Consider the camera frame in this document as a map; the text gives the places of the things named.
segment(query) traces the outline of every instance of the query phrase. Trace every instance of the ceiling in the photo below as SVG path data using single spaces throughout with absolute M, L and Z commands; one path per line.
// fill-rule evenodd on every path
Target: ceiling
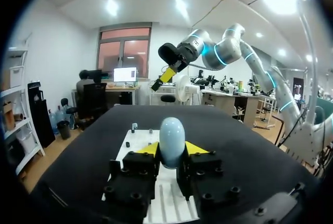
M 115 23 L 152 21 L 177 27 L 188 27 L 201 19 L 219 0 L 183 0 L 187 4 L 189 19 L 186 21 L 175 9 L 175 0 L 114 0 L 119 4 L 116 17 L 105 10 L 107 0 L 49 0 L 65 15 L 87 28 L 96 28 Z M 280 16 L 274 14 L 258 0 L 224 0 L 196 28 L 223 31 L 234 22 L 246 29 L 245 41 L 265 51 L 290 68 L 304 69 L 310 54 L 301 21 L 297 14 Z M 319 12 L 314 9 L 314 0 L 302 3 L 312 30 L 320 72 L 333 68 L 332 39 Z M 262 38 L 255 37 L 260 32 Z M 278 50 L 286 51 L 285 57 Z

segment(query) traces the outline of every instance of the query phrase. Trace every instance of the window frame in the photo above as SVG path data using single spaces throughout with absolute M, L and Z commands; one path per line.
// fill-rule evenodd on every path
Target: window frame
M 96 58 L 96 69 L 98 69 L 98 62 L 99 62 L 99 50 L 100 45 L 102 43 L 112 43 L 112 42 L 120 42 L 119 47 L 119 60 L 118 60 L 118 67 L 122 67 L 123 65 L 123 58 L 124 58 L 124 47 L 125 41 L 136 41 L 136 40 L 148 40 L 148 50 L 147 50 L 147 63 L 146 63 L 146 76 L 138 77 L 138 78 L 148 78 L 149 73 L 149 49 L 150 49 L 150 37 L 151 37 L 151 27 L 152 23 L 123 23 L 123 24 L 115 24 L 111 26 L 101 27 L 99 30 L 99 38 L 98 38 L 98 50 L 97 50 L 97 58 Z M 105 31 L 112 31 L 112 30 L 123 30 L 123 29 L 140 29 L 140 28 L 149 28 L 148 35 L 139 35 L 139 36 L 123 36 L 118 38 L 108 38 L 102 39 L 102 33 Z

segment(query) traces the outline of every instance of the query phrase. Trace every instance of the window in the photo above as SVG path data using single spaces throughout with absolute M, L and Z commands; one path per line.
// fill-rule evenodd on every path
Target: window
M 109 72 L 114 68 L 136 67 L 138 77 L 148 77 L 150 28 L 116 29 L 100 35 L 97 68 Z

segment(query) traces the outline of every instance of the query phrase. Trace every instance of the wooden floor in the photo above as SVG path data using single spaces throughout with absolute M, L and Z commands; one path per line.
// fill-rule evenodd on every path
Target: wooden floor
M 256 121 L 257 126 L 265 127 L 266 123 L 262 122 L 260 119 Z M 252 128 L 254 132 L 257 132 L 270 142 L 274 143 L 276 141 L 281 123 L 276 121 L 276 126 L 270 128 L 269 130 Z M 40 156 L 35 155 L 35 158 L 29 162 L 23 171 L 26 172 L 26 176 L 22 179 L 24 186 L 27 188 L 28 192 L 31 192 L 38 182 L 39 178 L 45 172 L 45 170 L 57 159 L 63 150 L 81 133 L 81 130 L 71 130 L 71 138 L 67 140 L 62 140 L 58 135 L 56 140 L 44 149 L 46 155 Z
M 81 130 L 79 129 L 71 130 L 71 137 L 67 140 L 61 139 L 60 134 L 57 135 L 56 140 L 47 148 L 44 148 L 45 156 L 42 156 L 39 152 L 25 166 L 23 169 L 25 176 L 22 178 L 22 182 L 28 192 L 33 190 L 42 174 L 80 133 Z

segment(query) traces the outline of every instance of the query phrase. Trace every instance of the white fan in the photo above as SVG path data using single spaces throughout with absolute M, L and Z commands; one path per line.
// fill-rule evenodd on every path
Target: white fan
M 187 100 L 191 99 L 192 104 L 192 95 L 199 94 L 199 91 L 200 87 L 191 84 L 188 76 L 179 76 L 179 80 L 176 83 L 176 98 L 178 101 L 186 102 Z

